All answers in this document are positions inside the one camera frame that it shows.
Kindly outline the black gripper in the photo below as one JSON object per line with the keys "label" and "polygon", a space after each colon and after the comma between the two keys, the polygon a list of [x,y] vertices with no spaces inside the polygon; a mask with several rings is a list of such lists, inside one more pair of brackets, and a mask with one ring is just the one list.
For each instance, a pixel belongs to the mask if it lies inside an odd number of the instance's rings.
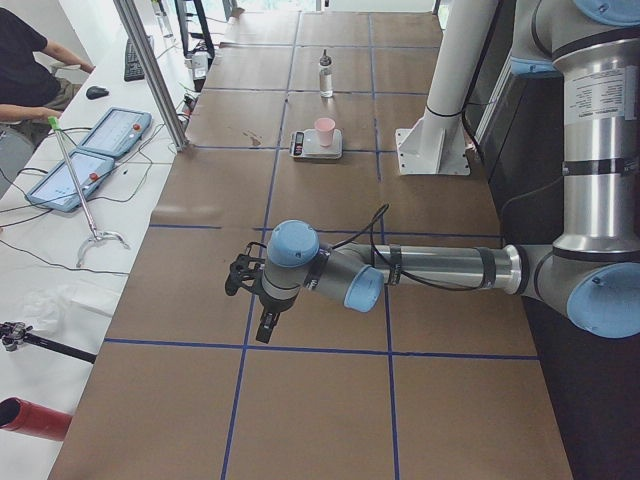
{"label": "black gripper", "polygon": [[245,251],[240,253],[229,267],[229,274],[225,281],[225,293],[228,296],[234,296],[240,288],[243,288],[258,296],[264,310],[260,316],[255,339],[260,343],[269,343],[278,324],[280,313],[294,305],[295,297],[277,299],[266,292],[262,285],[266,260],[251,254],[254,246],[265,247],[264,244],[255,241],[246,245]]}

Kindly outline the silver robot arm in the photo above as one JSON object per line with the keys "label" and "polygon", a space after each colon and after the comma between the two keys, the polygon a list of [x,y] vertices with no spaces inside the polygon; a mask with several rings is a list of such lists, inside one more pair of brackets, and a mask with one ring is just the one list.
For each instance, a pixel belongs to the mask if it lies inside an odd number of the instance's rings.
{"label": "silver robot arm", "polygon": [[366,312],[384,286],[410,280],[469,291],[501,289],[539,300],[604,338],[639,331],[639,5],[635,1],[520,1],[512,70],[564,81],[564,229],[549,245],[499,249],[326,245],[307,223],[288,220],[264,257],[240,254],[225,291],[255,294],[256,337],[268,342],[300,290]]}

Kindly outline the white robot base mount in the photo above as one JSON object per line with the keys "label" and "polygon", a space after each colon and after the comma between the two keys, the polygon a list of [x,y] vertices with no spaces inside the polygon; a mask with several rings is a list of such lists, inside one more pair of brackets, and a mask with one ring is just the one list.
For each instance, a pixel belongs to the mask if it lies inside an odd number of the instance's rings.
{"label": "white robot base mount", "polygon": [[423,116],[395,132],[402,175],[467,176],[462,115],[499,2],[454,1]]}

